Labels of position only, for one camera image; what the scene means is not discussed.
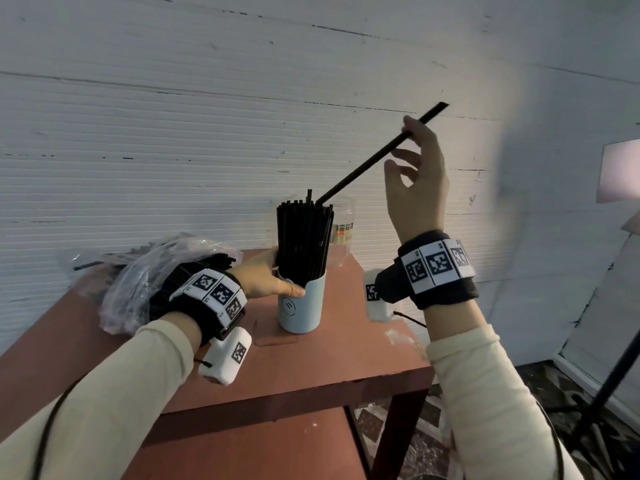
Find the sleeve cuff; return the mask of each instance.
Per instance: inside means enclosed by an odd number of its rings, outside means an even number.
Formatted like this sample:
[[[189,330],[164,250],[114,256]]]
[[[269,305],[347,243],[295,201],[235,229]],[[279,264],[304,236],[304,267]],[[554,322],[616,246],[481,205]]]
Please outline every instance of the sleeve cuff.
[[[136,332],[136,335],[145,330],[153,330],[164,335],[165,338],[171,342],[172,346],[178,352],[180,357],[180,364],[182,366],[182,383],[187,380],[187,377],[193,369],[193,349],[189,343],[187,336],[176,325],[165,320],[154,320],[148,324],[140,327]]]
[[[500,341],[491,325],[483,325],[473,330],[436,340],[427,346],[427,355],[433,363],[457,352],[473,350]]]

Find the cream sleeve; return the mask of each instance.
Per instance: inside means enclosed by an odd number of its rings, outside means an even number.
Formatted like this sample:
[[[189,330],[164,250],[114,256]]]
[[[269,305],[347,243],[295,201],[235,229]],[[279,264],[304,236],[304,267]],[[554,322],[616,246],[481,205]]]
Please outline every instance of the cream sleeve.
[[[467,480],[558,478],[551,430],[491,325],[432,342],[427,354]],[[582,479],[562,451],[564,478]]]
[[[176,325],[140,328],[69,394],[55,418],[41,480],[117,480],[153,423],[193,368],[193,351]],[[53,405],[0,444],[0,479],[31,478]]]

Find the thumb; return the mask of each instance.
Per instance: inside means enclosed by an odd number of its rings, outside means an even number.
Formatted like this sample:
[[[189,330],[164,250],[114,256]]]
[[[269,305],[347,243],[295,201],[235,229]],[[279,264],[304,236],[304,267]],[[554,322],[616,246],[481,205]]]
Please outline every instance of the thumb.
[[[405,188],[400,167],[393,160],[385,161],[385,190],[387,191],[387,197]]]
[[[292,298],[301,298],[305,295],[305,289],[302,286],[299,286],[295,283],[290,283],[287,281],[279,280],[275,276],[273,277],[275,280],[274,284],[274,294],[290,296]]]

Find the label on plastic container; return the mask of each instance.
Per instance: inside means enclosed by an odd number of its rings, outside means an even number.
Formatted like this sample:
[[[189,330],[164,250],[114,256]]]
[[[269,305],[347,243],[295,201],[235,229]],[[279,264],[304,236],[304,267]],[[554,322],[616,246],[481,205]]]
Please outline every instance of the label on plastic container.
[[[351,241],[353,222],[350,224],[334,224],[331,229],[330,244],[346,245]]]

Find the black straw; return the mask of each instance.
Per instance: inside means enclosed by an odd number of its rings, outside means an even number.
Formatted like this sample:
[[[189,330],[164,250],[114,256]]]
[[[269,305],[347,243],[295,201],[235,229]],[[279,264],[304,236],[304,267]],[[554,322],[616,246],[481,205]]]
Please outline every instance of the black straw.
[[[440,101],[434,107],[424,113],[421,118],[418,118],[418,121],[423,124],[427,124],[430,120],[434,119],[439,113],[441,113],[447,106],[449,106],[449,104]],[[382,160],[382,158],[386,157],[391,150],[395,150],[398,145],[409,138],[409,136],[411,136],[411,132],[403,131],[398,136],[393,138],[393,140],[389,141],[388,144],[380,148],[380,150],[377,151],[372,157],[370,157],[362,165],[357,167],[354,171],[352,171],[340,182],[338,182],[336,186],[329,190],[329,192],[325,193],[322,197],[316,200],[316,204],[324,204],[327,200],[331,199],[331,197],[336,195],[336,193],[340,192],[343,188],[352,183],[352,181],[354,181],[357,177],[361,176],[369,168]]]
[[[278,220],[278,272],[281,277],[305,287],[326,270],[333,225],[333,206],[311,200],[290,200],[280,204]]]

